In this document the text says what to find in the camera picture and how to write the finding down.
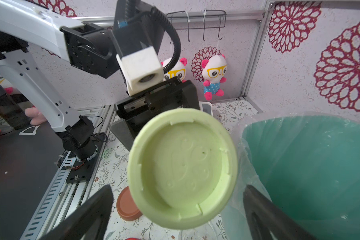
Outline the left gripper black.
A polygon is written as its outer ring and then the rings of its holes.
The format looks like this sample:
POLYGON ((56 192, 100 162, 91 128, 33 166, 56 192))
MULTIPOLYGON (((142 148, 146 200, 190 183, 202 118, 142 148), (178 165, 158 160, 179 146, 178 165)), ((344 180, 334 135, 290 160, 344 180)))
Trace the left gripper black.
POLYGON ((111 132, 130 151, 146 123, 179 107, 200 109, 196 86, 189 80, 182 82, 174 77, 116 103, 120 120, 111 124, 111 132))

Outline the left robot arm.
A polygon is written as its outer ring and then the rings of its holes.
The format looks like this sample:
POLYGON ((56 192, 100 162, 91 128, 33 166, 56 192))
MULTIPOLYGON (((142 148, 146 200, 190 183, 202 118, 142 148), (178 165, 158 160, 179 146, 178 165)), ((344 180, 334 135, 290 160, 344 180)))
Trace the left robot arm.
POLYGON ((125 143, 152 118, 199 108, 191 81, 169 73, 181 41, 167 16, 142 1, 118 1, 113 27, 75 18, 65 1, 0 1, 0 75, 41 112, 65 150, 81 161, 98 152, 94 124, 77 111, 110 101, 100 78, 119 73, 128 97, 118 105, 125 143))

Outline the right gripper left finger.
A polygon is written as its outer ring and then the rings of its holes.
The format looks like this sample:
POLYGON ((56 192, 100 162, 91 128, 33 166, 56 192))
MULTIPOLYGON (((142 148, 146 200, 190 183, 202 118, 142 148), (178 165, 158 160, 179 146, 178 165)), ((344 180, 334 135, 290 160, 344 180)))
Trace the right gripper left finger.
POLYGON ((105 185, 42 240, 103 240, 109 223, 114 196, 105 185))

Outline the brown jar lid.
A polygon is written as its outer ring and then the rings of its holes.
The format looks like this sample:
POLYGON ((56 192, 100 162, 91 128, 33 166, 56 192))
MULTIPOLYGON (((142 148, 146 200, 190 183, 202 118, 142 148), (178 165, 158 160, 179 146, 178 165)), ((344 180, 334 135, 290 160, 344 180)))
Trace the brown jar lid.
POLYGON ((129 187, 125 187, 117 198, 117 212, 127 222, 135 221, 143 215, 135 204, 129 187))

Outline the green trash bin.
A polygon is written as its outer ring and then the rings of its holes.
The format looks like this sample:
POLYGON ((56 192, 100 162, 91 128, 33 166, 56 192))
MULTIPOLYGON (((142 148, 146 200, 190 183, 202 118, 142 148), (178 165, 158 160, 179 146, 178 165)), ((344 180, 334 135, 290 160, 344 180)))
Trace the green trash bin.
POLYGON ((360 240, 360 124, 293 116, 244 128, 272 202, 320 240, 360 240))

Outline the plush toy blue dotted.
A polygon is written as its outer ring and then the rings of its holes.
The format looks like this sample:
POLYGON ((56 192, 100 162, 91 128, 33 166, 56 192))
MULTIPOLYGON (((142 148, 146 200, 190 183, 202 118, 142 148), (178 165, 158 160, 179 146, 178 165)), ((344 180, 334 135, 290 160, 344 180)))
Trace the plush toy blue dotted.
POLYGON ((201 63, 203 68, 202 77, 204 79, 204 97, 207 101, 211 101, 213 95, 222 97, 225 93, 221 89, 221 83, 225 83, 227 79, 227 61, 224 55, 216 55, 210 59, 204 59, 201 63))

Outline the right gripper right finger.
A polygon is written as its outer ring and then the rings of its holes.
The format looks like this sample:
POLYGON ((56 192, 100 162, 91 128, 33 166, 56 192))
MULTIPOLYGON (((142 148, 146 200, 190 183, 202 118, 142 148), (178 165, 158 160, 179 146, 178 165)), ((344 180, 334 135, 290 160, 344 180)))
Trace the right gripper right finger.
POLYGON ((243 193, 247 223, 253 240, 315 240, 316 237, 295 223, 254 186, 243 193))

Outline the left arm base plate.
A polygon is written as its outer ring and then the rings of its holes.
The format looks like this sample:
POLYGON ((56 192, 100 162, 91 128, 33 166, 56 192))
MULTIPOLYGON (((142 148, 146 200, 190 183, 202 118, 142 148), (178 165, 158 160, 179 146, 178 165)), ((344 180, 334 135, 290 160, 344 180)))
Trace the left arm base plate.
POLYGON ((108 141, 108 135, 105 132, 96 133, 91 136, 91 140, 97 147, 95 156, 89 161, 80 160, 71 151, 65 151, 60 156, 57 166, 60 170, 67 171, 67 184, 75 184, 80 182, 87 182, 91 179, 95 166, 101 158, 101 150, 103 145, 108 141))

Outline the plush toy red striped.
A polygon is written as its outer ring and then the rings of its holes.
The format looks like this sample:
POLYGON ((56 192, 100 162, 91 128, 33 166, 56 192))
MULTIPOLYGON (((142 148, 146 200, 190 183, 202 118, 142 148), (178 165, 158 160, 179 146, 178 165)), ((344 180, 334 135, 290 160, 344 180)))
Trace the plush toy red striped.
POLYGON ((176 65, 168 73, 165 74, 163 81, 178 77, 182 82, 185 82, 187 74, 187 64, 188 60, 186 58, 180 58, 176 65))

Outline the green lid peanut jar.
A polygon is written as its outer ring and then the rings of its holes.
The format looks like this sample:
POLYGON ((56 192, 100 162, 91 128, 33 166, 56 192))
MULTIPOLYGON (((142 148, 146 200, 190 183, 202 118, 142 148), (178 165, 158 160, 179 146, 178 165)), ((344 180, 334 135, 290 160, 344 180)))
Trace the green lid peanut jar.
POLYGON ((216 217, 238 177, 235 144, 214 117, 192 108, 163 112, 138 133, 128 184, 138 209, 167 229, 187 230, 216 217))

